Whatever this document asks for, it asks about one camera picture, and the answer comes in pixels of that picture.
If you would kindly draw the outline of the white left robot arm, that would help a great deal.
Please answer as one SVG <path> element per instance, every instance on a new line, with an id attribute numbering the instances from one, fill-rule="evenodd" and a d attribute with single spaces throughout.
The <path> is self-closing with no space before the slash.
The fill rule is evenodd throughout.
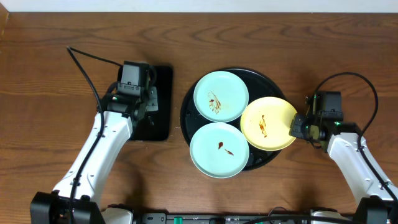
<path id="1" fill-rule="evenodd" d="M 37 192 L 30 204 L 32 223 L 133 223 L 124 205 L 100 210 L 104 185 L 137 124 L 157 111 L 156 87 L 118 84 L 98 100 L 98 112 L 85 144 L 69 171 L 50 193 Z"/>

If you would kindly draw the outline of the yellow plate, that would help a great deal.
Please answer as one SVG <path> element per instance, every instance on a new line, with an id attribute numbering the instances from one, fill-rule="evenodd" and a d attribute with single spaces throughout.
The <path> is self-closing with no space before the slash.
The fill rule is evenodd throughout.
<path id="1" fill-rule="evenodd" d="M 291 145 L 296 138 L 289 134 L 297 110 L 286 100 L 263 97 L 244 110 L 240 128 L 247 142 L 263 151 L 278 151 Z"/>

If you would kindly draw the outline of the mint plate with sauce smear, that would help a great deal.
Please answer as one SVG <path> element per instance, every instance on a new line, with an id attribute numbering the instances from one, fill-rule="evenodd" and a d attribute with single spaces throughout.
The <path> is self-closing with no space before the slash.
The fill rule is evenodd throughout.
<path id="1" fill-rule="evenodd" d="M 249 92 L 237 75 L 215 71 L 206 74 L 195 85 L 193 101 L 204 118 L 227 123 L 242 115 L 249 102 Z"/>

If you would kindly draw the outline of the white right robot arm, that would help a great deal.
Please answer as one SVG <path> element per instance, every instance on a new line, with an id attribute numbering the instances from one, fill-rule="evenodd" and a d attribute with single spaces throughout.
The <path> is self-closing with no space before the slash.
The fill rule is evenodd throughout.
<path id="1" fill-rule="evenodd" d="M 289 134 L 318 143 L 337 164 L 358 203 L 355 222 L 397 223 L 397 187 L 373 158 L 356 123 L 295 114 Z"/>

